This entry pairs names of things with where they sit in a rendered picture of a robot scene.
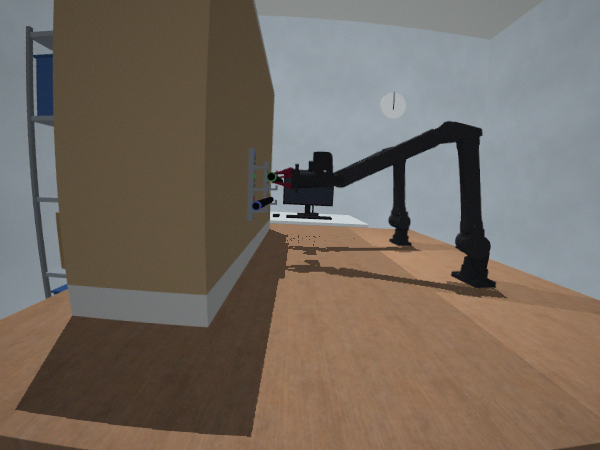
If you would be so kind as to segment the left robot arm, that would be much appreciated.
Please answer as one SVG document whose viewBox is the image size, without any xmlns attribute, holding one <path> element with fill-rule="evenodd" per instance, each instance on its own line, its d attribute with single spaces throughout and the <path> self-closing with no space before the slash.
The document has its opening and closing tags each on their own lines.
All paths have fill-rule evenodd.
<svg viewBox="0 0 600 450">
<path fill-rule="evenodd" d="M 461 271 L 452 271 L 451 276 L 475 288 L 495 287 L 496 282 L 487 278 L 491 245 L 485 237 L 481 215 L 479 145 L 482 129 L 459 122 L 449 122 L 452 121 L 444 122 L 441 127 L 428 130 L 334 174 L 332 154 L 313 152 L 313 168 L 322 172 L 314 171 L 311 180 L 313 180 L 313 187 L 326 187 L 333 183 L 330 185 L 343 188 L 361 180 L 362 177 L 367 177 L 439 144 L 456 142 L 460 176 L 460 229 L 463 231 L 460 230 L 455 238 L 455 248 L 468 256 L 464 257 Z M 462 137 L 462 140 L 459 137 Z"/>
</svg>

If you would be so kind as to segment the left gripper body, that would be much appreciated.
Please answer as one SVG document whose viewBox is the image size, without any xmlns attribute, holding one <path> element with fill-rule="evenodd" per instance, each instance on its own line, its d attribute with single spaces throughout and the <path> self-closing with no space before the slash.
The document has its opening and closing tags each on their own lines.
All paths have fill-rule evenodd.
<svg viewBox="0 0 600 450">
<path fill-rule="evenodd" d="M 313 187 L 313 171 L 299 171 L 299 164 L 295 164 L 295 169 L 292 169 L 291 189 L 295 188 L 295 193 L 298 193 L 298 186 Z"/>
</svg>

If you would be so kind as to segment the black bar with green ends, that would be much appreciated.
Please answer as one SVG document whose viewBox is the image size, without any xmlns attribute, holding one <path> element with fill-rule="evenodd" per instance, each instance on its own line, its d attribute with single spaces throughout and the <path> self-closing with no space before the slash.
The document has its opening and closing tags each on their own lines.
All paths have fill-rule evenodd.
<svg viewBox="0 0 600 450">
<path fill-rule="evenodd" d="M 281 179 L 279 176 L 277 176 L 275 173 L 273 172 L 269 172 L 267 174 L 267 179 L 271 182 L 283 182 L 283 179 Z"/>
</svg>

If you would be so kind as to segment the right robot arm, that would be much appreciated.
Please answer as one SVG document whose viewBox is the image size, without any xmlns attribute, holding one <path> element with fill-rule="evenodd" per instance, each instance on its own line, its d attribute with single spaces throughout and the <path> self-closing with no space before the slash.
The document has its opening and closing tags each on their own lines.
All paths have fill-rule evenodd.
<svg viewBox="0 0 600 450">
<path fill-rule="evenodd" d="M 405 163 L 406 160 L 393 165 L 393 209 L 388 220 L 396 228 L 393 239 L 390 238 L 389 241 L 398 246 L 412 245 L 407 236 L 411 220 L 405 208 Z"/>
</svg>

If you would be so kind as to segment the black bar with blue ends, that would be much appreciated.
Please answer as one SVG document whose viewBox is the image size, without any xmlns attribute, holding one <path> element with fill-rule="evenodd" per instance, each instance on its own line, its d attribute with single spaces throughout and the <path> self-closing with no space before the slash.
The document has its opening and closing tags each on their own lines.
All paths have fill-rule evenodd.
<svg viewBox="0 0 600 450">
<path fill-rule="evenodd" d="M 259 209 L 263 208 L 265 205 L 268 205 L 273 201 L 274 201 L 273 197 L 268 197 L 268 198 L 253 202 L 251 207 L 253 210 L 258 211 Z"/>
</svg>

